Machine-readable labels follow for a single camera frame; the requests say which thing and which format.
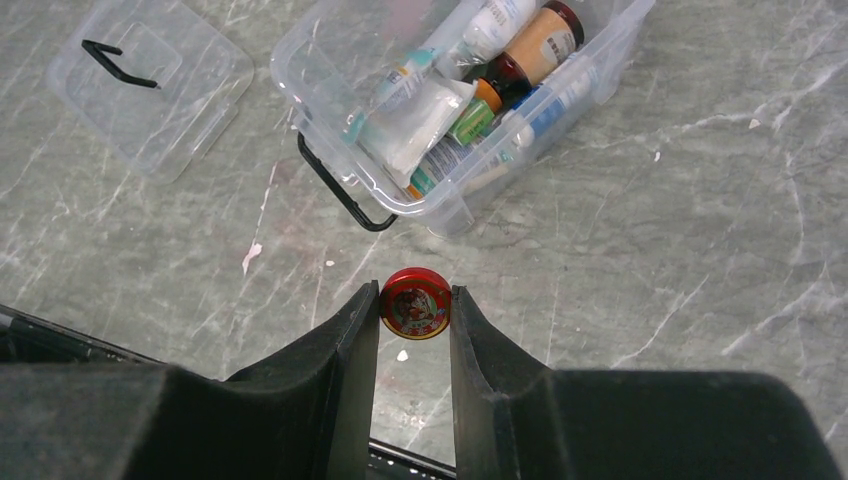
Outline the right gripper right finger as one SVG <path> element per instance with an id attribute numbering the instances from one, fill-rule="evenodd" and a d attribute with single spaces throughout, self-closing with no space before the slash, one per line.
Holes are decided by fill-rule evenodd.
<path id="1" fill-rule="evenodd" d="M 555 370 L 452 292 L 460 479 L 837 479 L 801 399 L 732 371 Z"/>

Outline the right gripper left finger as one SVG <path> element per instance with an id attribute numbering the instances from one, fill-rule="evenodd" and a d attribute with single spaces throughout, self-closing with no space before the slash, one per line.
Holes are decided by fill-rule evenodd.
<path id="1" fill-rule="evenodd" d="M 361 479 L 379 287 L 225 380 L 158 361 L 3 363 L 5 479 Z"/>

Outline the small red balm tin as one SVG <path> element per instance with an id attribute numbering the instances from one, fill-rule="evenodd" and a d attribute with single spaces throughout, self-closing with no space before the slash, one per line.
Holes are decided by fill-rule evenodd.
<path id="1" fill-rule="evenodd" d="M 380 317 L 395 335 L 426 340 L 445 331 L 450 323 L 452 290 L 438 273 L 408 267 L 392 274 L 380 293 Z"/>

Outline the white gauze packet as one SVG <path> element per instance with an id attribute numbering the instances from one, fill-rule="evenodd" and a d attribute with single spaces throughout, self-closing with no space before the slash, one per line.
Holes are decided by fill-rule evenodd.
<path id="1" fill-rule="evenodd" d="M 475 82 L 432 76 L 408 103 L 389 113 L 372 114 L 359 144 L 399 187 L 406 188 L 425 154 L 467 108 L 476 87 Z"/>

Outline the green sachet packet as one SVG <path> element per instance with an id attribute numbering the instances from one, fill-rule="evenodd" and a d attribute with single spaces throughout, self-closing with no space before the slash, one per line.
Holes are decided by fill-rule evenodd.
<path id="1" fill-rule="evenodd" d="M 480 99 L 472 100 L 451 125 L 447 136 L 460 145 L 469 145 L 493 122 L 495 113 Z"/>

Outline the clear medicine kit box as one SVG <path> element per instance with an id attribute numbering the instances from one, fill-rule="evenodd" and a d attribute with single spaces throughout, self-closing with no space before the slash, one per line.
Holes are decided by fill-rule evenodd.
<path id="1" fill-rule="evenodd" d="M 364 229 L 361 183 L 441 236 L 617 89 L 649 1 L 321 1 L 270 68 L 298 148 Z"/>

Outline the amber medicine bottle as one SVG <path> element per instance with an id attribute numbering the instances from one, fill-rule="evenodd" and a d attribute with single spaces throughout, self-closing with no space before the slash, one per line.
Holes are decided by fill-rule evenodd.
<path id="1" fill-rule="evenodd" d="M 474 98 L 498 113 L 527 96 L 585 41 L 575 11 L 562 1 L 549 1 L 529 24 L 487 65 L 477 79 Z"/>

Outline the teal packaged item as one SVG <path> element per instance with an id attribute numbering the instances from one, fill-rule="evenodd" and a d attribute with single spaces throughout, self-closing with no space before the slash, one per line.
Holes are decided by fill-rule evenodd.
<path id="1" fill-rule="evenodd" d="M 355 143 L 371 114 L 389 113 L 411 101 L 422 88 L 440 53 L 441 50 L 436 47 L 409 51 L 381 73 L 365 107 L 350 120 L 342 135 L 343 141 Z"/>

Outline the clear kit lid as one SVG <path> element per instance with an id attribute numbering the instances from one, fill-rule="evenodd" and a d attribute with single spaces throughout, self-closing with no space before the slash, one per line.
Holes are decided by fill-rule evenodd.
<path id="1" fill-rule="evenodd" d="M 99 1 L 51 61 L 64 104 L 135 172 L 175 181 L 251 84 L 249 56 L 180 1 Z"/>

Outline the black front rail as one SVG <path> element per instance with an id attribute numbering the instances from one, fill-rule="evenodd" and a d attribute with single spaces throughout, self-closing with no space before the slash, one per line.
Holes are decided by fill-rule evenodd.
<path id="1" fill-rule="evenodd" d="M 3 305 L 3 363 L 156 364 L 154 358 Z M 367 479 L 454 479 L 453 466 L 371 438 Z"/>

